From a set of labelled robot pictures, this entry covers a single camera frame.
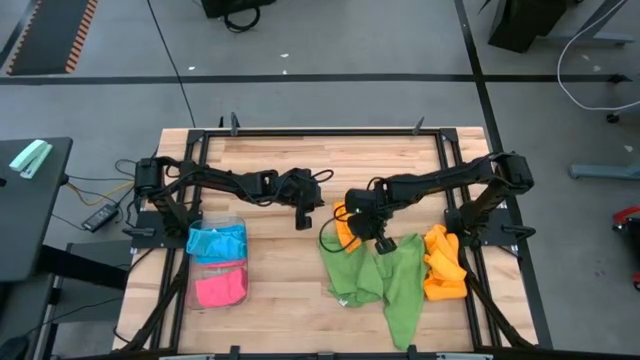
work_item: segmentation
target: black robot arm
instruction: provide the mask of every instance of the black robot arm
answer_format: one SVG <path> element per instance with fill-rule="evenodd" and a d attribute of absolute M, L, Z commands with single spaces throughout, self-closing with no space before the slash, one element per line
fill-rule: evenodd
<path fill-rule="evenodd" d="M 396 249 L 384 236 L 393 212 L 419 202 L 424 196 L 471 184 L 487 184 L 474 201 L 445 213 L 449 232 L 476 234 L 488 215 L 506 197 L 519 195 L 533 187 L 533 177 L 524 157 L 515 153 L 489 154 L 469 163 L 425 175 L 402 174 L 373 180 L 372 190 L 350 189 L 345 197 L 349 229 L 362 240 L 376 239 L 376 249 L 385 254 Z"/>
<path fill-rule="evenodd" d="M 178 169 L 176 180 L 164 184 L 170 168 Z M 173 198 L 173 194 L 188 186 L 200 186 L 236 195 L 239 199 L 257 206 L 273 203 L 296 208 L 296 229 L 311 228 L 311 218 L 306 216 L 315 207 L 324 205 L 320 182 L 328 180 L 333 171 L 325 170 L 329 177 L 318 181 L 309 169 L 294 168 L 279 175 L 275 170 L 234 174 L 198 165 L 193 161 L 177 161 L 170 157 L 142 159 L 136 164 L 134 190 L 138 198 L 148 199 L 162 215 L 164 230 L 168 236 L 187 234 L 189 225 L 199 219 L 199 214 Z"/>

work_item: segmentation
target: floor mat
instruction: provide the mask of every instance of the floor mat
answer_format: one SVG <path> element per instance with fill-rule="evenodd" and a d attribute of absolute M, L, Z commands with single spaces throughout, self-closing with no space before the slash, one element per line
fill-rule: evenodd
<path fill-rule="evenodd" d="M 7 67 L 9 75 L 73 72 L 98 0 L 39 0 Z"/>

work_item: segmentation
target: concrete floor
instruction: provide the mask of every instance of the concrete floor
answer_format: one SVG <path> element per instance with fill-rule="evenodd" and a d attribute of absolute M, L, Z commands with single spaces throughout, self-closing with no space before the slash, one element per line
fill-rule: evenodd
<path fill-rule="evenodd" d="M 27 2 L 0 3 L 0 43 Z M 477 14 L 483 2 L 464 4 L 485 75 L 554 74 L 559 46 L 535 43 L 527 54 L 515 54 L 486 44 L 495 2 Z M 571 9 L 554 31 L 577 28 L 600 2 Z M 194 2 L 151 3 L 182 75 L 471 74 L 452 1 L 279 0 L 263 9 L 254 31 L 239 35 L 206 19 Z M 640 39 L 634 18 L 639 11 L 640 2 L 629 2 L 606 30 Z M 563 70 L 635 76 L 638 55 L 640 44 L 580 47 L 569 51 Z M 172 75 L 146 1 L 103 0 L 78 69 L 68 76 Z M 630 282 L 640 267 L 610 230 L 615 211 L 638 204 L 637 185 L 567 176 L 572 162 L 636 159 L 640 116 L 607 124 L 603 113 L 581 110 L 555 83 L 487 87 L 504 148 L 525 155 L 536 179 L 519 204 L 526 225 L 538 230 L 530 247 L 554 347 L 640 354 L 640 294 Z M 640 93 L 633 83 L 572 83 L 568 88 L 583 102 L 602 106 L 636 101 Z M 421 116 L 425 126 L 485 125 L 473 82 L 188 84 L 185 90 L 200 127 L 215 127 L 231 111 L 244 127 L 411 126 Z M 115 160 L 148 156 L 162 128 L 191 124 L 176 84 L 0 86 L 0 109 L 0 139 L 71 136 L 68 173 L 79 176 L 117 175 Z M 98 192 L 113 186 L 77 185 Z M 62 190 L 55 213 L 79 223 L 90 214 L 80 205 L 73 193 Z M 52 221 L 46 242 L 63 247 L 125 239 L 120 228 L 112 224 L 88 234 Z M 106 352 L 113 324 L 63 326 L 55 353 Z"/>

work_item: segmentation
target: wooden table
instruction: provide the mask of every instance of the wooden table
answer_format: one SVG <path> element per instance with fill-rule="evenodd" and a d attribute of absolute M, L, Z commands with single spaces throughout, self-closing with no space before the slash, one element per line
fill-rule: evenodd
<path fill-rule="evenodd" d="M 487 154 L 482 128 L 457 131 L 464 161 Z M 158 156 L 181 159 L 187 132 L 164 130 Z M 451 149 L 447 151 L 453 159 Z M 208 160 L 212 167 L 238 173 L 272 168 L 283 173 L 292 167 L 309 167 L 313 172 L 332 168 L 335 176 L 322 184 L 329 206 L 311 214 L 314 226 L 306 231 L 295 230 L 292 208 L 261 208 L 230 194 L 203 190 L 205 218 L 237 215 L 247 223 L 250 290 L 245 302 L 235 307 L 196 311 L 186 306 L 179 352 L 228 353 L 231 345 L 240 345 L 243 353 L 397 351 L 382 303 L 343 308 L 328 293 L 329 280 L 317 248 L 318 230 L 331 217 L 330 204 L 342 199 L 349 188 L 364 188 L 374 176 L 439 170 L 435 141 L 411 136 L 215 138 L 209 144 Z M 475 197 L 482 187 L 472 186 L 470 191 Z M 387 234 L 399 239 L 408 233 L 425 233 L 443 222 L 445 207 L 444 194 L 427 196 L 397 212 Z M 496 304 L 525 339 L 535 342 L 516 259 L 496 248 L 484 247 L 483 252 Z M 165 250 L 156 249 L 130 275 L 118 323 L 118 332 L 125 338 L 133 336 L 156 305 L 164 260 Z M 161 346 L 168 345 L 172 306 L 164 319 Z M 488 345 L 486 319 L 477 299 L 476 306 Z M 419 351 L 471 350 L 464 301 L 425 302 L 413 343 Z M 114 348 L 122 346 L 116 339 Z"/>

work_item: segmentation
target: transparent bin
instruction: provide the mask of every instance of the transparent bin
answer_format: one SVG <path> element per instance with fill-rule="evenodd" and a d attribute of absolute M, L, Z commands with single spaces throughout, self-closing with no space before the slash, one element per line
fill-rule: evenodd
<path fill-rule="evenodd" d="M 203 310 L 239 305 L 249 294 L 249 251 L 244 220 L 239 217 L 228 217 L 196 221 L 189 228 L 190 238 L 192 229 L 227 233 L 221 235 L 220 241 L 231 241 L 234 249 L 236 240 L 243 237 L 246 257 L 244 259 L 234 257 L 222 261 L 224 257 L 203 258 L 191 254 L 187 306 L 192 310 Z M 244 236 L 237 234 L 236 231 L 240 229 L 244 229 Z M 233 233 L 231 240 L 226 237 L 230 231 Z M 190 250 L 198 252 L 198 248 L 200 247 Z"/>

